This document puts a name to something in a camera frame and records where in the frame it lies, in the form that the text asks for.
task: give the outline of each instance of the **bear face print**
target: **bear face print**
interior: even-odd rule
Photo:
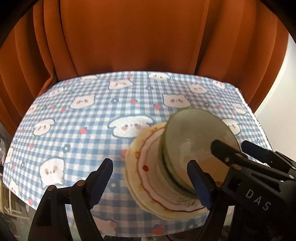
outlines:
[[[58,94],[62,93],[64,91],[64,87],[58,88],[56,90],[53,90],[49,93],[48,97],[54,97],[57,96]]]
[[[102,220],[99,219],[97,217],[94,217],[94,222],[96,223],[98,229],[100,230],[100,233],[103,235],[110,235],[110,236],[115,236],[116,235],[116,227],[117,224],[112,221],[112,220]]]
[[[37,109],[37,104],[32,104],[30,108],[27,110],[26,115],[32,114]]]
[[[80,96],[76,97],[72,104],[70,105],[70,108],[72,109],[81,109],[88,107],[94,103],[94,95],[86,95],[86,96]]]
[[[189,89],[193,93],[197,93],[197,94],[207,93],[207,89],[205,87],[200,86],[200,85],[189,85]]]
[[[129,79],[111,80],[109,84],[109,90],[119,90],[131,85],[133,85],[133,83]]]
[[[91,81],[91,80],[98,80],[98,77],[96,75],[88,75],[80,77],[80,81]]]
[[[163,95],[163,103],[167,107],[185,108],[190,106],[190,102],[184,95]]]
[[[240,114],[245,114],[245,113],[247,113],[247,112],[244,110],[244,108],[242,107],[241,104],[232,103],[232,106],[233,106],[233,108],[235,109],[235,111],[236,111],[237,113],[240,113]]]
[[[10,163],[11,162],[12,153],[13,153],[13,148],[9,147],[4,163]]]
[[[222,83],[222,82],[217,81],[217,80],[213,80],[213,85],[216,86],[217,88],[225,90],[225,83]]]
[[[125,116],[113,120],[108,128],[113,128],[113,136],[115,137],[131,138],[138,136],[143,128],[148,128],[148,124],[153,122],[147,116]]]
[[[45,161],[39,168],[42,187],[55,184],[63,185],[64,166],[64,160],[60,158],[51,158]]]
[[[222,121],[228,126],[228,128],[232,131],[234,135],[237,135],[240,133],[241,129],[239,127],[239,123],[236,120],[224,119]]]
[[[33,135],[34,136],[44,135],[45,133],[47,133],[50,130],[50,128],[53,124],[54,124],[53,119],[45,119],[45,120],[38,122],[34,126]]]
[[[9,189],[16,195],[19,196],[20,187],[15,183],[14,180],[11,180],[9,183]]]
[[[148,76],[150,79],[154,79],[154,80],[169,80],[170,76],[166,73],[162,73],[162,72],[151,72]]]

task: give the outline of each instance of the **stack of plates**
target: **stack of plates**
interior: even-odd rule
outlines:
[[[239,150],[231,130],[201,109],[185,109],[169,122],[144,129],[125,155],[125,179],[140,208],[161,219],[189,219],[203,214],[203,207],[187,175],[188,161],[197,160],[215,181],[224,181],[228,167],[210,152],[219,139]]]

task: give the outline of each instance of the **white wall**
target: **white wall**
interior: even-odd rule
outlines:
[[[273,150],[296,160],[296,44],[291,36],[279,74],[255,116]]]

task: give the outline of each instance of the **table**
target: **table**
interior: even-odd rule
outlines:
[[[239,143],[249,140],[271,149],[257,119],[231,84],[185,74],[113,72],[61,81],[36,98],[13,137],[3,182],[36,209],[47,186],[72,186],[110,158],[113,174],[91,211],[103,234],[141,237],[201,226],[207,214],[165,221],[143,211],[123,178],[125,150],[141,128],[165,122],[176,110],[189,106],[224,119]],[[122,126],[118,120],[126,116],[131,118]],[[75,226],[70,206],[67,215]]]

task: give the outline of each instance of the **curtain fold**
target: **curtain fold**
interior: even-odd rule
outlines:
[[[125,70],[229,82],[255,111],[287,41],[283,24],[257,0],[40,0],[0,49],[0,122],[13,134],[57,81]]]

